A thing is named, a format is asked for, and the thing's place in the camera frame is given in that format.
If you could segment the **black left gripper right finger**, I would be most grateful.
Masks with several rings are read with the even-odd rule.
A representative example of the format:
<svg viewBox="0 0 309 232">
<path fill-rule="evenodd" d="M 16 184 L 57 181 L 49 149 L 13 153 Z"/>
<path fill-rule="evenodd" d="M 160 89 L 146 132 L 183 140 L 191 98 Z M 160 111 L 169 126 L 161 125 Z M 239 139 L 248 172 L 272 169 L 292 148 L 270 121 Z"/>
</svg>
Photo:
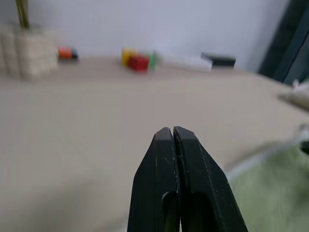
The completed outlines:
<svg viewBox="0 0 309 232">
<path fill-rule="evenodd" d="M 246 232 L 223 170 L 185 128 L 173 129 L 181 184 L 181 224 L 184 232 Z"/>
</svg>

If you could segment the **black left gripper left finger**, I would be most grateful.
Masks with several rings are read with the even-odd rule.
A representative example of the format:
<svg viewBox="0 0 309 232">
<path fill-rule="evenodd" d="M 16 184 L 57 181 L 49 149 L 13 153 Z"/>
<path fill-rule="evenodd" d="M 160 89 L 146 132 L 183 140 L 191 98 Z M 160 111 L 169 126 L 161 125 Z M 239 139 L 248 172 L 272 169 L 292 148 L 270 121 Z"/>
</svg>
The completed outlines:
<svg viewBox="0 0 309 232">
<path fill-rule="evenodd" d="M 180 180 L 172 133 L 153 136 L 133 179 L 127 231 L 178 232 Z"/>
</svg>

